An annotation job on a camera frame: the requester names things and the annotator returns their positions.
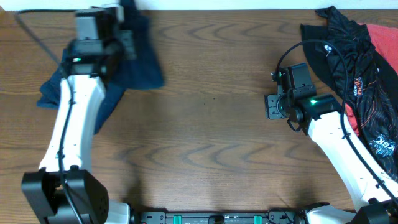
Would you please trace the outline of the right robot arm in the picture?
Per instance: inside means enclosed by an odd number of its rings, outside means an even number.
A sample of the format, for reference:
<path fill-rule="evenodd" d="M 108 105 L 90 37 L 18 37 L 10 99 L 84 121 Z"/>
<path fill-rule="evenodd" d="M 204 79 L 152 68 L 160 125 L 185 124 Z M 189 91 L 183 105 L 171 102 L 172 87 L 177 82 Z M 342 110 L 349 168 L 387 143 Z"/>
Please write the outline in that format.
<path fill-rule="evenodd" d="M 333 164 L 353 201 L 354 212 L 329 203 L 309 205 L 290 223 L 397 223 L 397 182 L 392 180 L 352 130 L 331 94 L 318 95 L 307 64 L 280 68 L 271 75 L 277 93 L 264 97 L 267 119 L 286 119 L 310 137 Z"/>

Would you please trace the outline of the dark navy shorts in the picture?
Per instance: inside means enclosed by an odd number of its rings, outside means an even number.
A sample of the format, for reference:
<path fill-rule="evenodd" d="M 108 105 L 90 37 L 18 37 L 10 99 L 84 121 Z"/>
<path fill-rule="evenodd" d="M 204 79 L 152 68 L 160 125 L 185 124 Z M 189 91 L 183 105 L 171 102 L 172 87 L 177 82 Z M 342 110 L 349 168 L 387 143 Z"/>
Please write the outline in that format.
<path fill-rule="evenodd" d="M 120 0 L 124 21 L 118 24 L 116 40 L 125 37 L 133 48 L 123 47 L 123 56 L 107 84 L 111 92 L 152 90 L 164 85 L 159 59 L 150 41 L 150 19 L 140 13 L 133 0 Z"/>

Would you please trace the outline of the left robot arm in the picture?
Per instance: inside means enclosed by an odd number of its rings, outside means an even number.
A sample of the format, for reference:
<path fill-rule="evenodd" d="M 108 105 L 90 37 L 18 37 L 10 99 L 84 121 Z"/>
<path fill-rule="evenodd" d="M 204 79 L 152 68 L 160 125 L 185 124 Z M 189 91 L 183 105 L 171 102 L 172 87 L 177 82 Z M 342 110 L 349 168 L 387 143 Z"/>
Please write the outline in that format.
<path fill-rule="evenodd" d="M 76 37 L 59 62 L 60 104 L 47 152 L 21 189 L 41 223 L 133 223 L 127 203 L 109 198 L 91 173 L 91 145 L 107 85 L 125 58 L 135 56 L 132 34 L 121 30 L 119 4 L 75 13 Z"/>

